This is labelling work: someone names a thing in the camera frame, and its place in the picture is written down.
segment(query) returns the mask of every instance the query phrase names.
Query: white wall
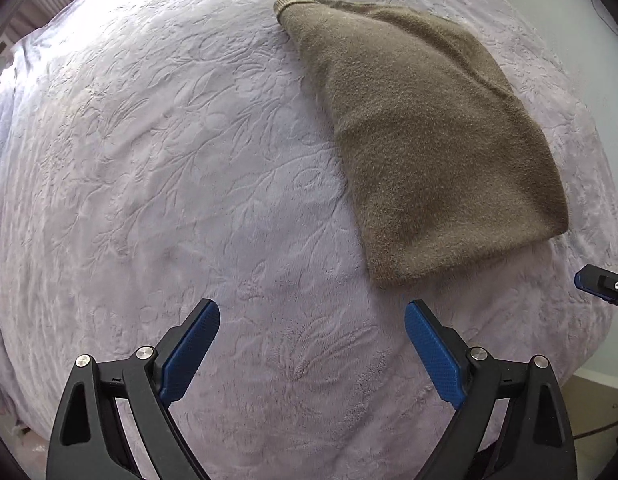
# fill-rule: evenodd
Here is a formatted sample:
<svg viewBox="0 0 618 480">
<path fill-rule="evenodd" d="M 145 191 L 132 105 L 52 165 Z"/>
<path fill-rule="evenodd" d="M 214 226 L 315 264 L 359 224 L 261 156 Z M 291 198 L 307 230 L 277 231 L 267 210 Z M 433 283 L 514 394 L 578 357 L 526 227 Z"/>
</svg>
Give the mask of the white wall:
<svg viewBox="0 0 618 480">
<path fill-rule="evenodd" d="M 618 192 L 618 37 L 596 15 L 591 0 L 508 1 L 560 58 L 595 117 Z M 594 3 L 617 29 L 600 1 Z M 618 309 L 607 340 L 585 367 L 618 377 Z"/>
</svg>

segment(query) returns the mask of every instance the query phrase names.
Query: bed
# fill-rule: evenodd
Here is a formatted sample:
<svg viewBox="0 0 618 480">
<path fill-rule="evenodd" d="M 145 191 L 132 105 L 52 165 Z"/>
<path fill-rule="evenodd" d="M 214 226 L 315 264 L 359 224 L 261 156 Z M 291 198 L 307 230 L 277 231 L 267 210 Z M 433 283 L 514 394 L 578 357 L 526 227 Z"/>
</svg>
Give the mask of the bed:
<svg viewBox="0 0 618 480">
<path fill-rule="evenodd" d="M 0 81 L 0 405 L 48 437 L 77 355 L 126 357 L 208 297 L 220 332 L 171 412 L 212 478 L 413 478 L 452 408 L 404 307 L 422 298 L 471 345 L 542 353 L 565 380 L 612 319 L 572 285 L 586 263 L 618 271 L 610 170 L 559 60 L 505 0 L 369 0 L 479 38 L 546 134 L 570 216 L 504 259 L 372 286 L 273 1 L 77 0 L 16 45 Z"/>
</svg>

